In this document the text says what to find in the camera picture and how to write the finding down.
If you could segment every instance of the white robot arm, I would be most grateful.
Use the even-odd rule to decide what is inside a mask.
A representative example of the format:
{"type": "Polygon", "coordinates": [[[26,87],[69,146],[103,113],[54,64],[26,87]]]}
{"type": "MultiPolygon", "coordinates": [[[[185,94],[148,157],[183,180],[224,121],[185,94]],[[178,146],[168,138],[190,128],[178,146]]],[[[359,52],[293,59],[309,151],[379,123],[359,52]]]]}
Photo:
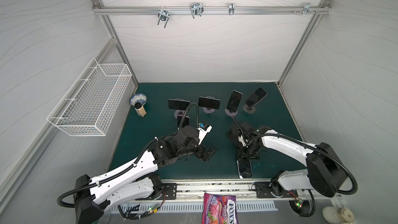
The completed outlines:
{"type": "Polygon", "coordinates": [[[308,144],[279,134],[269,127],[252,128],[247,122],[238,125],[235,120],[227,136],[236,148],[238,170],[241,163],[248,171],[241,173],[239,170],[240,177],[251,177],[250,160],[259,159],[263,147],[281,152],[307,167],[292,172],[279,171],[271,179],[269,187],[277,197],[293,189],[315,189],[326,197],[333,197],[347,177],[353,182],[353,188],[346,193],[353,194],[357,190],[354,177],[328,144],[308,144]]]}
{"type": "Polygon", "coordinates": [[[201,144],[210,130],[210,125],[201,122],[198,130],[185,126],[172,135],[155,138],[136,159],[96,177],[79,177],[75,189],[58,197],[57,203],[75,208],[77,224],[90,224],[104,211],[126,201],[158,198],[164,186],[154,172],[189,154],[207,162],[217,151],[201,144]],[[68,195],[74,195],[74,204],[63,201],[68,195]]]}

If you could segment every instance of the smartphone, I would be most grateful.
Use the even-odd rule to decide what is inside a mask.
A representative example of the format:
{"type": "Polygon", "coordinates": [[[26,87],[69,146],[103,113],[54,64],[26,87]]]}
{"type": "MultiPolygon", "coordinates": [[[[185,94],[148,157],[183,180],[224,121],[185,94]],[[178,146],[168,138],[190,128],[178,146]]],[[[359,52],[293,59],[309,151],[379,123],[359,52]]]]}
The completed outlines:
{"type": "Polygon", "coordinates": [[[185,110],[189,105],[189,101],[176,100],[176,99],[169,99],[168,103],[170,109],[176,109],[176,110],[185,110]]]}
{"type": "Polygon", "coordinates": [[[220,109],[221,101],[218,99],[207,98],[207,97],[199,97],[198,105],[200,107],[212,108],[212,109],[220,109]]]}
{"type": "MultiPolygon", "coordinates": [[[[182,115],[178,114],[178,116],[177,116],[177,128],[180,126],[181,119],[182,119],[182,115]]],[[[182,127],[184,127],[184,126],[189,126],[189,117],[188,116],[185,116],[184,122],[182,122],[182,127]]]]}
{"type": "Polygon", "coordinates": [[[240,100],[242,99],[243,94],[233,90],[231,93],[231,97],[229,98],[228,105],[226,106],[227,110],[231,112],[238,111],[240,100]]]}
{"type": "Polygon", "coordinates": [[[251,162],[249,159],[244,159],[236,162],[238,163],[238,172],[241,179],[253,177],[253,171],[251,170],[251,162]]]}
{"type": "Polygon", "coordinates": [[[249,108],[253,108],[260,100],[262,100],[267,95],[267,92],[259,87],[254,93],[246,99],[246,105],[249,108]]]}

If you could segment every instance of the candy bag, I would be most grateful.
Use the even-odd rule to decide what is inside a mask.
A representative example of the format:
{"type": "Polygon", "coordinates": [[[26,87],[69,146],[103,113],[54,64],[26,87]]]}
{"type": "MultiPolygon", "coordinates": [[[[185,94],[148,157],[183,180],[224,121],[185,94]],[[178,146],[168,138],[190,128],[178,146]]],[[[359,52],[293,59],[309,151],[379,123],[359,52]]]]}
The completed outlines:
{"type": "Polygon", "coordinates": [[[238,224],[236,197],[205,193],[202,224],[238,224]]]}

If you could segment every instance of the green tabletop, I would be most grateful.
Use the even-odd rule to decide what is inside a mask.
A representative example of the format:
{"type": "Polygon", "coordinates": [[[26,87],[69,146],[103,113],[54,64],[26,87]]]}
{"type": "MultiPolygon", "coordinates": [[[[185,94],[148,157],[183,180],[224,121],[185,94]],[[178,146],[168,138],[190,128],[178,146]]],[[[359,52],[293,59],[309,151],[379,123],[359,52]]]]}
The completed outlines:
{"type": "MultiPolygon", "coordinates": [[[[155,136],[164,136],[177,131],[175,110],[167,107],[168,99],[180,98],[197,102],[199,97],[212,96],[221,100],[219,110],[206,114],[199,109],[199,121],[206,121],[212,126],[203,140],[204,145],[218,149],[209,162],[190,156],[186,162],[177,161],[157,171],[162,179],[233,179],[239,178],[235,160],[235,148],[226,136],[232,125],[232,119],[225,113],[231,91],[243,93],[236,120],[249,122],[252,127],[265,125],[284,135],[301,140],[296,126],[282,99],[275,83],[140,83],[138,93],[147,96],[144,106],[147,114],[140,117],[131,107],[119,143],[117,145],[110,169],[137,157],[138,153],[155,136]],[[247,114],[242,107],[244,101],[258,87],[262,87],[267,96],[256,105],[256,112],[247,114]]],[[[188,112],[191,125],[195,126],[195,107],[188,112]]],[[[281,169],[297,170],[305,167],[291,157],[267,149],[261,152],[260,160],[251,161],[253,178],[270,178],[281,169]]]]}

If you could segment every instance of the phone holder base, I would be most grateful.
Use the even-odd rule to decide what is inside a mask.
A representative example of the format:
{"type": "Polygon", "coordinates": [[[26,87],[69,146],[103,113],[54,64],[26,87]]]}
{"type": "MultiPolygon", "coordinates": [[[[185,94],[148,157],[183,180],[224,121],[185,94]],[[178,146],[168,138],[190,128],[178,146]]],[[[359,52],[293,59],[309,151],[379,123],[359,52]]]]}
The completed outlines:
{"type": "Polygon", "coordinates": [[[174,112],[174,117],[177,118],[178,115],[184,115],[185,111],[184,110],[176,110],[174,112]]]}
{"type": "Polygon", "coordinates": [[[248,105],[243,106],[243,111],[247,112],[248,114],[253,114],[256,111],[255,107],[249,108],[248,105]]]}
{"type": "Polygon", "coordinates": [[[213,108],[206,108],[206,107],[203,107],[203,111],[204,112],[206,112],[206,113],[212,113],[212,112],[214,112],[216,109],[213,109],[213,108]]]}
{"type": "Polygon", "coordinates": [[[238,114],[238,111],[236,110],[236,112],[232,112],[232,111],[230,111],[228,109],[225,109],[225,113],[226,113],[226,115],[228,115],[230,117],[233,117],[233,116],[238,114]]]}

